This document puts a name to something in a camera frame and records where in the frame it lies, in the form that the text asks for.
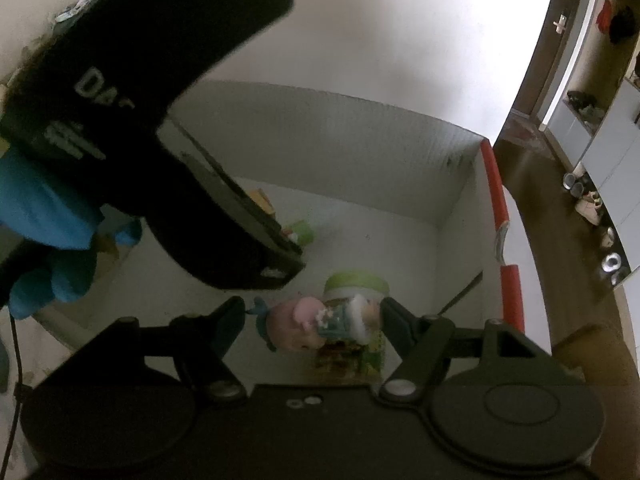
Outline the blue gloved left hand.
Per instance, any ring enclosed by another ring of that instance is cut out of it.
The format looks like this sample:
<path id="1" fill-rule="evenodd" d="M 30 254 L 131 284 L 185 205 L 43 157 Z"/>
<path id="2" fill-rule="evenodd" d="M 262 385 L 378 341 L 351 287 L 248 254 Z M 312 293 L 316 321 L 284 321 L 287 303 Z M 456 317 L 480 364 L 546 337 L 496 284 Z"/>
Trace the blue gloved left hand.
<path id="1" fill-rule="evenodd" d="M 101 209 L 47 181 L 17 148 L 1 156 L 1 224 L 36 244 L 9 287 L 6 304 L 14 318 L 29 318 L 55 300 L 79 300 L 93 283 L 100 252 L 140 242 L 140 220 L 117 228 L 104 220 Z"/>

